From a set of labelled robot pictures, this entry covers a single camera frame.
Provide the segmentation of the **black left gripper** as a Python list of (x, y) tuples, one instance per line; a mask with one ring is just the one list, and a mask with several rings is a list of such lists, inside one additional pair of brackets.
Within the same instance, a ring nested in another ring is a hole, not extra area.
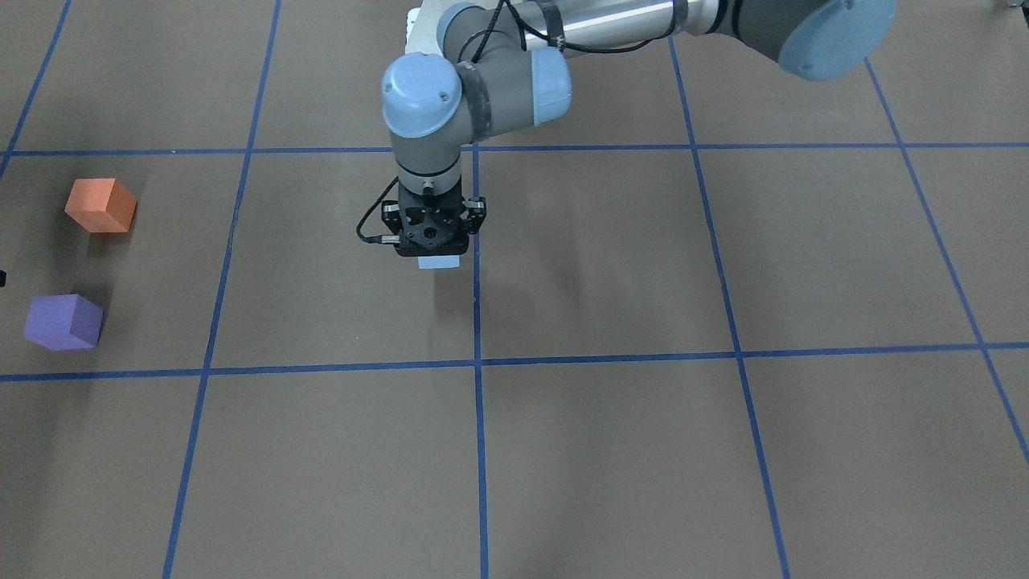
[(389, 245), (401, 257), (463, 256), (486, 219), (486, 200), (464, 198), (460, 181), (439, 195), (418, 195), (398, 186), (397, 200), (381, 202)]

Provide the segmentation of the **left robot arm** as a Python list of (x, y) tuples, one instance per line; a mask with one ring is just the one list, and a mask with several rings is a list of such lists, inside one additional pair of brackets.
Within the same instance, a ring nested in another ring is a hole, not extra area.
[(386, 233), (361, 242), (414, 259), (459, 257), (486, 219), (486, 201), (462, 190), (461, 150), (558, 120), (573, 99), (568, 62), (628, 55), (687, 33), (723, 35), (808, 81), (833, 80), (882, 43), (896, 1), (499, 1), (420, 8), (431, 52), (398, 56), (381, 80), (397, 191), (372, 210)]

